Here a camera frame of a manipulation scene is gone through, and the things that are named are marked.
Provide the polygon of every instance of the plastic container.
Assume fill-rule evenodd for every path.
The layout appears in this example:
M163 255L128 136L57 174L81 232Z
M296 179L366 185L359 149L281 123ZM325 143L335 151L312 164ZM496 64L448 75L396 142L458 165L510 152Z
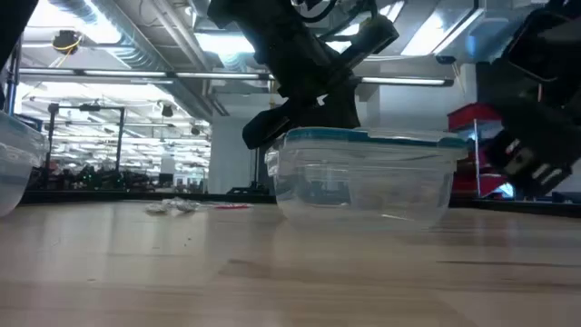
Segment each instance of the plastic container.
M454 134L301 128L265 161L278 205L295 223L414 228L444 215L466 155Z
M18 205L33 166L40 166L46 151L44 136L0 113L0 217Z

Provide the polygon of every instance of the ceiling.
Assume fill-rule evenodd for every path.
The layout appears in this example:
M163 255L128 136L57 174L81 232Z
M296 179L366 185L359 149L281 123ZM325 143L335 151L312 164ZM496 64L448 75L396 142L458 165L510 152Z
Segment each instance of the ceiling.
M150 70L266 72L266 67L255 62L251 45L235 26L229 25L227 31L221 31L206 17L203 8L207 7L208 0L71 1L84 2L97 14L103 13L93 17L92 22L96 23L88 24L86 20L49 4L59 0L40 0L25 30L24 66L134 69L136 65L132 66L132 62L120 54L124 49L137 48L148 51L147 64L150 65L146 68ZM163 1L169 4L169 9L160 6ZM340 1L328 18L310 27L315 33L329 29L345 19L346 10L355 1ZM158 11L161 8L166 14L159 16L152 3L157 4ZM476 1L476 6L474 0L378 0L377 3L382 14L395 20L400 37L381 54L373 55L358 66L356 74L450 77L453 70L438 64L430 56L435 50L440 55L454 55L461 63L488 60L498 54L524 17L543 1L487 0ZM297 9L303 15L315 15L326 5L328 1L323 1L308 13L305 8ZM171 19L170 11L179 22ZM357 32L358 23L364 19L365 16L360 16L344 34ZM174 39L180 35L180 25L192 38L192 43L183 36L181 44ZM53 49L51 43L60 30L84 34L78 52L63 54ZM347 45L332 46L341 50ZM369 90L361 87L358 106L365 105L364 93L369 94ZM260 81L210 83L189 80L179 81L179 85L164 85L131 79L86 78L72 82L66 78L26 77L19 87L19 94L22 98L21 113L44 120L48 119L47 103L78 105L97 102L125 106L130 124L172 124L171 127L130 126L123 134L127 138L123 143L123 164L133 167L140 164L139 168L152 172L159 170L159 162L166 154L179 158L176 161L183 170L190 166L207 166L211 140L209 125L213 114L250 119L272 104L284 101L277 94L271 94L269 83ZM173 106L172 118L162 117L163 104ZM114 159L118 132L112 125L118 123L119 113L101 111L92 116L90 119L79 113L59 113L57 120L60 122L55 131L57 157L62 153L60 156L71 164L112 159L112 154ZM103 125L64 124L65 121ZM192 126L201 127L205 134L192 136ZM98 144L90 142L98 138L101 138Z

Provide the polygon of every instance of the container lid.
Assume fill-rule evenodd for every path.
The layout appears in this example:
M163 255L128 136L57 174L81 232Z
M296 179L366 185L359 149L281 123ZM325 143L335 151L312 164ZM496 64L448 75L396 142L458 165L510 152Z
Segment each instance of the container lid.
M42 134L0 113L0 160L39 166L48 151L47 145Z
M340 141L347 143L419 146L429 148L466 149L466 141L456 134L442 132L413 132L395 129L308 127L286 134L287 143L299 141Z

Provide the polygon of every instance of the table surface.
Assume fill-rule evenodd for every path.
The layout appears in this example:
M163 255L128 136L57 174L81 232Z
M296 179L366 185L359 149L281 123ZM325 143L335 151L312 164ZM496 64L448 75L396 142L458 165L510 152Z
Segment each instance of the table surface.
M276 206L0 219L3 327L578 326L581 221L450 210L429 231L307 231Z

